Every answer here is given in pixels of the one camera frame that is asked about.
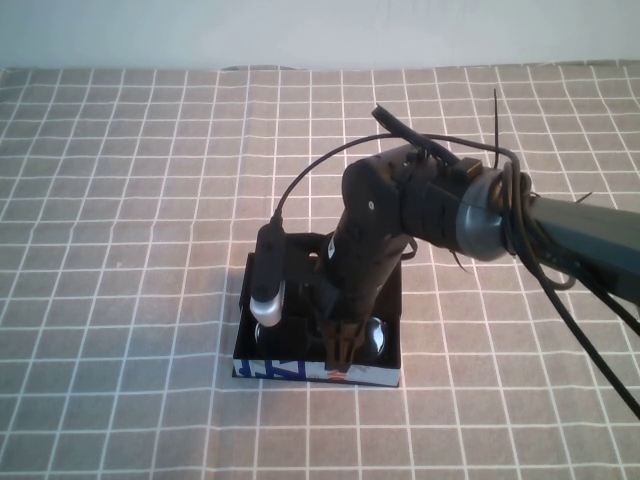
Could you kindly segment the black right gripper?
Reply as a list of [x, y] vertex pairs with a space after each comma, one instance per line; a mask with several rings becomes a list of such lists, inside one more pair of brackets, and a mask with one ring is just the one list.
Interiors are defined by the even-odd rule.
[[347, 372], [362, 344], [362, 323], [368, 317], [382, 286], [405, 249], [405, 233], [399, 221], [389, 219], [342, 219], [323, 247], [318, 272], [335, 287], [330, 300], [319, 295], [330, 308], [328, 318], [350, 322], [322, 325], [327, 370]]

